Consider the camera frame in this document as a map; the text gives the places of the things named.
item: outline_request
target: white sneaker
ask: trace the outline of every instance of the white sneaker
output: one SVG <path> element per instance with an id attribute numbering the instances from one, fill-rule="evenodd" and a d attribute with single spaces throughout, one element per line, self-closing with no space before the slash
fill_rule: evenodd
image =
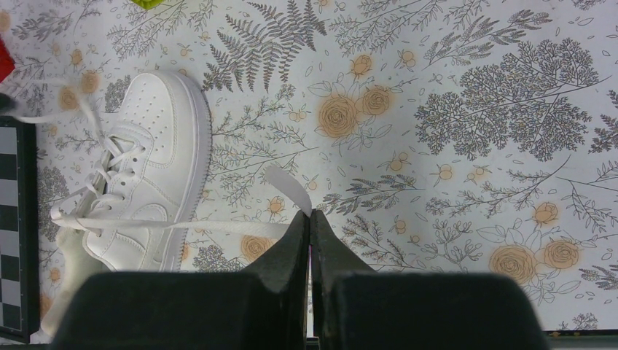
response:
<path id="1" fill-rule="evenodd" d="M 191 219 L 212 140 L 210 113 L 198 87 L 181 74 L 139 74 L 108 140 L 112 160 L 100 172 L 109 176 L 108 198 L 99 199 L 89 218 Z M 186 235 L 186 228 L 104 228 L 86 235 L 84 247 L 113 271 L 177 271 Z"/>
<path id="2" fill-rule="evenodd" d="M 111 271 L 177 271 L 188 228 L 268 238 L 286 232 L 285 224 L 189 221 L 206 181 L 211 121 L 199 88 L 188 78 L 164 71 L 139 74 L 105 137 L 85 97 L 76 95 L 105 150 L 86 187 L 56 203 L 50 214 L 61 227 L 85 231 L 85 250 Z M 15 118 L 48 123 L 62 115 Z M 311 215 L 309 195 L 290 175 L 271 167 L 266 178 Z M 62 203 L 75 195 L 82 195 L 75 210 L 63 212 Z"/>

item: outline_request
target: white shoelace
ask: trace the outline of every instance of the white shoelace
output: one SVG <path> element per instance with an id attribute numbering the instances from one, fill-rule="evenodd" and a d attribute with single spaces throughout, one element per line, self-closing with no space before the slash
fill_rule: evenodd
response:
<path id="1" fill-rule="evenodd" d="M 45 79 L 31 80 L 38 84 L 65 85 L 71 86 L 71 83 L 64 79 Z M 143 147 L 133 147 L 127 152 L 121 151 L 117 146 L 115 139 L 117 136 L 104 136 L 102 133 L 99 119 L 95 116 L 85 96 L 79 89 L 74 89 L 77 97 L 79 109 L 86 115 L 92 132 L 97 136 L 99 143 L 103 146 L 104 151 L 99 160 L 94 166 L 94 172 L 86 179 L 86 186 L 71 193 L 68 197 L 57 202 L 50 211 L 52 221 L 61 227 L 72 228 L 74 230 L 90 231 L 97 236 L 101 235 L 102 229 L 122 229 L 122 228 L 159 228 L 159 229 L 174 229 L 174 228 L 197 228 L 211 231 L 222 231 L 226 233 L 238 235 L 260 236 L 267 238 L 280 238 L 286 232 L 287 224 L 274 224 L 265 222 L 228 222 L 228 221 L 195 221 L 195 222 L 166 222 L 166 221 L 149 221 L 149 220 L 133 220 L 133 219 L 93 219 L 89 218 L 88 214 L 100 210 L 109 210 L 110 203 L 123 201 L 125 198 L 122 195 L 113 193 L 103 193 L 105 184 L 113 179 L 124 176 L 135 176 L 132 169 L 126 171 L 115 171 L 114 167 L 121 163 L 124 159 L 133 158 L 145 151 Z M 14 117 L 15 119 L 30 124 L 50 123 L 56 120 L 66 118 L 68 115 L 74 116 L 77 112 L 64 112 L 60 114 L 49 114 L 41 117 Z M 305 188 L 292 176 L 287 174 L 281 168 L 271 166 L 266 169 L 266 180 L 272 186 L 277 188 L 281 193 L 288 197 L 294 204 L 299 206 L 308 217 L 311 215 L 312 205 L 309 195 Z M 77 204 L 77 207 L 67 214 L 60 206 L 69 198 L 76 195 L 82 195 L 82 200 Z M 94 199 L 89 207 L 83 205 L 90 201 L 88 196 L 93 196 Z"/>

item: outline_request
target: leaf drawing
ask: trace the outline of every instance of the leaf drawing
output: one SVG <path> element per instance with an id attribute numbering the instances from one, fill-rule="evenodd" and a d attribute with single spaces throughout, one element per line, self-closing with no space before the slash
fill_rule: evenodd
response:
<path id="1" fill-rule="evenodd" d="M 448 199 L 433 197 L 427 202 L 425 209 L 433 215 L 443 215 L 445 210 L 450 210 L 450 216 L 456 217 L 471 212 L 472 208 L 484 206 L 485 216 L 491 218 L 501 212 L 501 207 L 505 203 L 513 204 L 517 211 L 530 208 L 533 205 L 533 199 L 538 199 L 543 193 L 539 189 L 539 185 L 554 176 L 567 162 L 568 158 L 552 173 L 539 171 L 535 174 L 524 174 L 521 171 L 508 170 L 507 174 L 511 177 L 511 180 L 524 184 L 524 186 L 497 187 L 491 182 L 486 181 L 481 185 L 481 193 L 489 194 L 489 198 L 484 197 L 482 194 L 477 195 L 470 190 L 462 190 L 459 191 L 458 195 L 461 198 L 460 200 L 453 202 Z M 485 227 L 481 230 L 482 232 L 479 232 L 479 234 L 489 241 L 498 242 L 502 241 L 502 238 L 506 239 L 506 233 L 500 231 L 493 232 L 491 227 Z"/>
<path id="2" fill-rule="evenodd" d="M 209 72 L 204 73 L 205 90 L 222 90 L 225 87 L 232 91 L 235 82 L 242 91 L 245 79 L 253 91 L 260 69 L 266 91 L 276 69 L 281 81 L 288 81 L 294 59 L 303 47 L 315 51 L 313 34 L 317 31 L 326 35 L 326 29 L 324 22 L 319 21 L 313 12 L 311 0 L 307 0 L 303 12 L 298 8 L 296 0 L 288 0 L 287 3 L 287 11 L 279 12 L 277 7 L 250 2 L 262 14 L 264 23 L 236 20 L 225 15 L 227 24 L 239 37 L 216 32 L 227 51 L 211 45 L 216 63 L 206 64 Z"/>
<path id="3" fill-rule="evenodd" d="M 589 10 L 591 7 L 602 4 L 605 0 L 572 0 L 573 5 L 578 9 L 583 9 L 584 11 Z"/>
<path id="4" fill-rule="evenodd" d="M 585 123 L 592 120 L 563 95 L 602 81 L 590 53 L 572 39 L 536 47 L 521 42 L 518 55 L 464 73 L 461 94 L 430 94 L 415 114 L 421 122 L 416 134 L 434 155 L 453 142 L 457 155 L 474 160 L 512 140 L 521 152 L 548 161 L 556 151 L 583 144 Z"/>
<path id="5" fill-rule="evenodd" d="M 480 16 L 462 34 L 455 35 L 452 31 L 440 42 L 430 46 L 424 55 L 429 60 L 427 67 L 443 58 L 450 58 L 454 66 L 469 66 L 473 60 L 488 57 L 494 44 L 515 44 L 526 35 L 526 31 L 541 29 L 540 25 L 552 21 L 548 17 L 545 12 L 535 14 L 529 9 L 523 9 L 511 16 L 509 25 L 496 29 L 499 20 Z"/>
<path id="6" fill-rule="evenodd" d="M 618 94 L 610 90 L 608 96 L 614 108 L 618 109 Z M 618 118 L 602 114 L 601 119 L 607 127 L 595 128 L 597 136 L 592 139 L 593 145 L 590 147 L 588 153 L 601 153 L 603 151 L 609 151 L 612 148 L 618 149 Z"/>
<path id="7" fill-rule="evenodd" d="M 72 15 L 73 12 L 62 16 L 57 10 L 50 9 L 49 11 L 41 12 L 37 18 L 26 18 L 22 24 L 12 29 L 12 33 L 19 40 L 26 40 L 34 33 L 34 37 L 37 40 L 44 42 L 50 35 L 54 34 L 57 36 L 69 29 L 69 26 L 73 23 Z"/>
<path id="8" fill-rule="evenodd" d="M 397 195 L 404 191 L 422 190 L 415 187 L 416 179 L 404 174 L 382 175 L 377 182 L 367 179 L 353 179 L 350 188 L 346 192 L 352 192 L 354 196 L 342 198 L 339 193 L 330 193 L 324 196 L 324 203 L 318 209 L 326 214 L 337 211 L 337 214 L 347 215 L 354 213 L 359 206 L 368 208 L 367 211 L 376 211 L 384 208 L 389 210 L 399 202 Z"/>
<path id="9" fill-rule="evenodd" d="M 618 289 L 618 265 L 610 265 L 608 268 L 593 265 L 595 270 L 580 268 L 582 278 L 586 281 L 595 282 L 597 287 L 603 290 Z"/>
<path id="10" fill-rule="evenodd" d="M 440 4 L 446 0 L 414 0 L 407 4 L 388 9 L 391 4 L 384 0 L 363 0 L 359 9 L 366 20 L 353 19 L 350 15 L 340 15 L 329 25 L 335 31 L 335 40 L 344 56 L 359 51 L 370 50 L 372 53 L 384 50 L 399 38 L 404 28 L 410 33 L 422 31 L 437 13 L 443 12 Z M 409 7 L 421 3 L 421 7 L 412 11 Z"/>

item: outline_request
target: patterned backdrop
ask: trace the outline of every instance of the patterned backdrop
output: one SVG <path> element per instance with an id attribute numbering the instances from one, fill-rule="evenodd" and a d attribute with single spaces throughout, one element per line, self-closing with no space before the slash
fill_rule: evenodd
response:
<path id="1" fill-rule="evenodd" d="M 109 128 L 132 78 L 178 71 L 213 114 L 194 220 L 289 222 L 278 164 L 378 271 L 505 273 L 545 330 L 618 328 L 615 0 L 254 1 L 3 0 L 1 89 L 36 115 L 79 89 Z M 47 213 L 101 148 L 84 117 L 37 130 L 44 314 L 64 272 Z M 182 270 L 272 244 L 192 230 Z"/>

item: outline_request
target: orange rose illustration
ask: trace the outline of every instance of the orange rose illustration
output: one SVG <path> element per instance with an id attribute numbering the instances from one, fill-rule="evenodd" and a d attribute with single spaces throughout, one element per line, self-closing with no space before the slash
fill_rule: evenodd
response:
<path id="1" fill-rule="evenodd" d="M 58 268 L 52 268 L 50 270 L 50 280 L 52 280 L 52 284 L 60 281 L 60 270 Z"/>
<path id="2" fill-rule="evenodd" d="M 74 66 L 78 66 L 82 64 L 83 61 L 82 51 L 80 49 L 75 49 L 71 54 L 71 64 Z"/>
<path id="3" fill-rule="evenodd" d="M 99 76 L 96 71 L 87 71 L 82 75 L 82 92 L 94 93 L 98 89 Z"/>
<path id="4" fill-rule="evenodd" d="M 267 211 L 271 214 L 280 214 L 286 208 L 286 202 L 281 197 L 274 197 L 272 200 L 268 200 Z"/>
<path id="5" fill-rule="evenodd" d="M 579 261 L 579 250 L 567 241 L 555 241 L 536 253 L 539 261 L 552 268 L 570 268 Z"/>
<path id="6" fill-rule="evenodd" d="M 558 208 L 554 203 L 545 202 L 534 210 L 534 221 L 537 224 L 547 224 L 556 219 L 558 216 Z"/>
<path id="7" fill-rule="evenodd" d="M 507 275 L 518 284 L 530 281 L 535 266 L 534 253 L 524 246 L 501 246 L 489 259 L 492 272 Z"/>
<path id="8" fill-rule="evenodd" d="M 273 244 L 273 241 L 265 237 L 243 236 L 243 240 L 240 242 L 240 251 L 252 263 Z"/>
<path id="9" fill-rule="evenodd" d="M 386 91 L 373 89 L 367 91 L 363 96 L 363 112 L 371 115 L 380 115 L 390 106 L 390 98 Z"/>
<path id="10" fill-rule="evenodd" d="M 416 66 L 416 60 L 414 59 L 414 54 L 412 52 L 401 52 L 399 57 L 402 59 L 403 63 L 407 68 L 412 68 L 413 66 Z"/>
<path id="11" fill-rule="evenodd" d="M 319 121 L 328 136 L 350 135 L 356 127 L 356 108 L 349 98 L 328 100 L 320 109 Z"/>
<path id="12" fill-rule="evenodd" d="M 0 32 L 8 31 L 11 28 L 11 15 L 8 12 L 0 11 Z"/>
<path id="13" fill-rule="evenodd" d="M 363 55 L 352 62 L 352 73 L 358 78 L 371 69 L 371 57 Z"/>
<path id="14" fill-rule="evenodd" d="M 60 95 L 58 95 L 58 105 L 60 105 L 60 108 L 64 111 L 79 108 L 79 103 L 77 102 L 77 97 L 75 96 L 73 89 L 65 86 L 60 90 Z"/>

